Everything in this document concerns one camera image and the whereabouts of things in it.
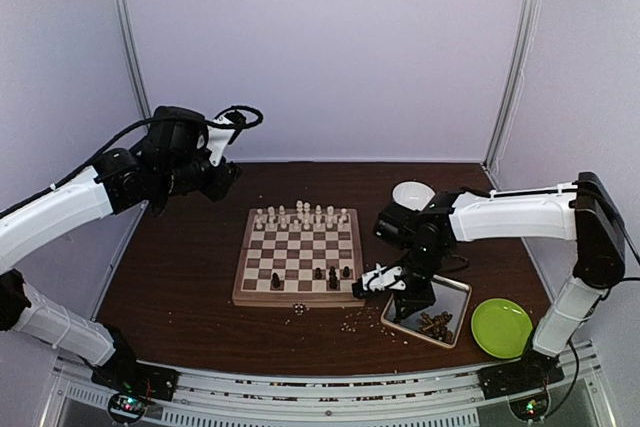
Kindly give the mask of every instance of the black pawn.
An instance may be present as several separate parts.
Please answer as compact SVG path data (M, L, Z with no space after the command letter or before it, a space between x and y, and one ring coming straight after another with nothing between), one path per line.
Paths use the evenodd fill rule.
M335 272L329 275L329 288L336 290L338 288L338 277Z

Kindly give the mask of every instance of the dark chessboard square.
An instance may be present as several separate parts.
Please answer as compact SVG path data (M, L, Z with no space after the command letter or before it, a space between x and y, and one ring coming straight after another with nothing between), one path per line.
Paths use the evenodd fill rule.
M256 290L258 286L258 281L256 279L244 279L242 283L243 290Z
M311 292L313 283L311 280L301 280L298 282L298 290L300 292Z

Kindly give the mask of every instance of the wooden table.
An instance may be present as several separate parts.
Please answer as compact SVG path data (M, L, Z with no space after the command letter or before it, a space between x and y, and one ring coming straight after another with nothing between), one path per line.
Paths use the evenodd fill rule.
M160 218L146 214L118 267L99 320L122 329L144 360L250 374L352 375L409 372L491 360L474 342L473 309L509 298L537 322L549 301L518 239L460 244L471 267L452 278L473 294L458 345L445 350L379 323L387 297L360 309L235 307L231 293L247 212L268 205L336 205L358 210L367 266L400 252L371 234L393 187L416 179L436 190L486 189L475 164L246 164L221 202L194 193L171 199ZM344 324L354 330L341 330Z

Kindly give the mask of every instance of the metal frame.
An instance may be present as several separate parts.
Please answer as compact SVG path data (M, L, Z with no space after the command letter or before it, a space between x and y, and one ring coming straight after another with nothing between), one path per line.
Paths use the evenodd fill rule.
M484 166L493 171L499 161L500 148L509 133L508 125L518 101L521 85L522 70L524 68L527 52L533 40L533 30L540 0L522 0L520 12L520 24L516 35L516 43L513 49L507 83L505 85L500 110L496 125L491 136L489 149L485 156Z
M147 119L151 117L151 108L149 106L149 99L147 98L147 92L142 80L142 72L140 70L140 62L138 60L135 42L133 41L133 30L131 29L131 19L129 17L127 0L114 1L116 4L116 11L118 12L118 18L120 20L120 32L124 43L131 86L133 87L133 93L138 104L138 110L140 111L142 118Z
M615 427L608 385L593 346L584 342L577 350L579 376L589 387L598 425ZM565 380L554 386L573 379L570 350L560 355L560 364ZM409 427L447 425L450 419L449 425L474 427L479 425L479 408L507 400L484 400L476 371L486 365L354 377L256 376L174 367L180 377L173 401L158 402L145 419L176 427ZM113 394L92 384L91 371L71 357L58 359L54 376L41 427L58 425L65 399L103 409Z

